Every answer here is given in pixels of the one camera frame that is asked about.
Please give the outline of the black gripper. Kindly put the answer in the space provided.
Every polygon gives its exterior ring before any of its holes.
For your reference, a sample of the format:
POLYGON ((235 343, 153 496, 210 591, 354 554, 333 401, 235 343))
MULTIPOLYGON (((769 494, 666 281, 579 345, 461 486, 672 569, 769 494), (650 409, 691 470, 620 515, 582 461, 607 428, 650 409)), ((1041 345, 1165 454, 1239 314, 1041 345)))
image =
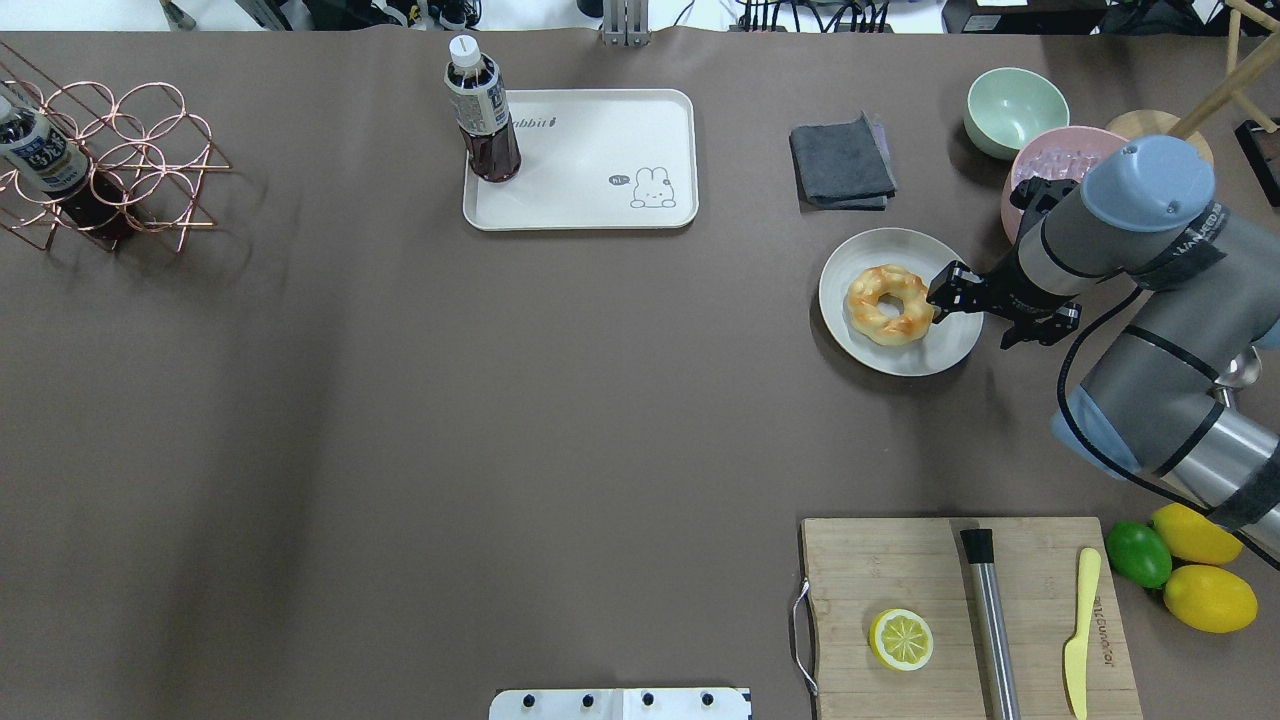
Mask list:
POLYGON ((933 323, 954 313, 989 313, 1012 323, 1000 347, 1024 342, 1052 346, 1074 333, 1082 307, 1071 296, 1060 296, 1033 283, 1016 263, 975 273, 965 263, 948 263, 931 282, 927 302, 934 307, 933 323))

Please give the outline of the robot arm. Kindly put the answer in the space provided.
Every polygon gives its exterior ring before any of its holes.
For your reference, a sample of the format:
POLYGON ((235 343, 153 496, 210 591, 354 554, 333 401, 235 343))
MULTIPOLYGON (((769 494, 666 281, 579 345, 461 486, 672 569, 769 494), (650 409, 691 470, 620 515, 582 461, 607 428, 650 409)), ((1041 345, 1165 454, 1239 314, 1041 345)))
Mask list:
POLYGON ((1277 562, 1277 432, 1211 393, 1230 361, 1277 347, 1277 237, 1215 197, 1213 168, 1181 138, 1147 135, 1102 160, 987 272, 950 263, 938 316, 989 313, 1001 345, 1052 345, 1076 297, 1125 275, 1140 307, 1078 386, 1059 387, 1055 434, 1112 477, 1190 505, 1277 562))

